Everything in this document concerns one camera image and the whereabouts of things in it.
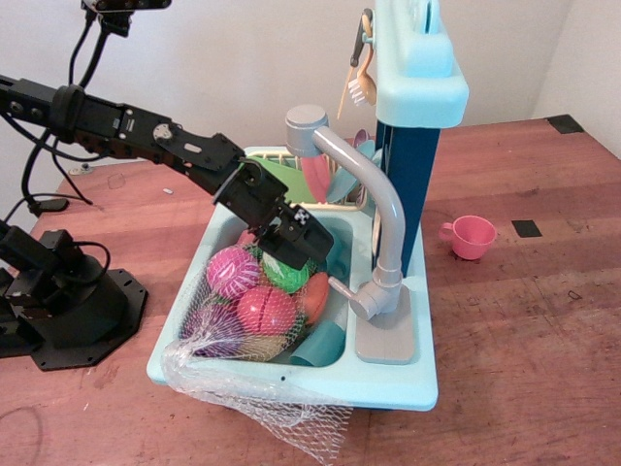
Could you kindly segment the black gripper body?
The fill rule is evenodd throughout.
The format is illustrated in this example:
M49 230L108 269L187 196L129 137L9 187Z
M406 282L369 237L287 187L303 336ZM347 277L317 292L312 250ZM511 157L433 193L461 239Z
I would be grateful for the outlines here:
M233 160L213 175L213 200L260 238L275 235L288 187L254 159Z

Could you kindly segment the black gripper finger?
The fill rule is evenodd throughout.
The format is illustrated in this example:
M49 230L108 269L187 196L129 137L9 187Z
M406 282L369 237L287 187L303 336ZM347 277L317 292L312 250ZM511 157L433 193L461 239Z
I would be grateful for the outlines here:
M334 245L332 234L301 205L284 205L280 212L280 235L308 257L326 257Z
M259 238L258 247L272 258L295 270L301 270L311 258L312 253L312 246L308 241L291 241L279 235L266 235Z

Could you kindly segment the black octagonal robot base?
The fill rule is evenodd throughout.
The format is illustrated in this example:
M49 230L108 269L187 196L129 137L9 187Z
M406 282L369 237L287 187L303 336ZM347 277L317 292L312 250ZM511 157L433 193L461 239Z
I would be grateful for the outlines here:
M98 364L139 330L147 290L65 230L1 225L1 355L42 371Z

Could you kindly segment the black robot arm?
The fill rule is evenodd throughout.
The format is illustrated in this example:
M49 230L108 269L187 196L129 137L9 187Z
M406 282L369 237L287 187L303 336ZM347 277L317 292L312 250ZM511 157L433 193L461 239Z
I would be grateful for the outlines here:
M166 116L90 96L77 85L54 89L8 77L1 80L1 110L65 144L150 160L187 176L242 220L261 250L296 270L324 261L334 245L309 211L288 203L283 182L221 133L197 136Z

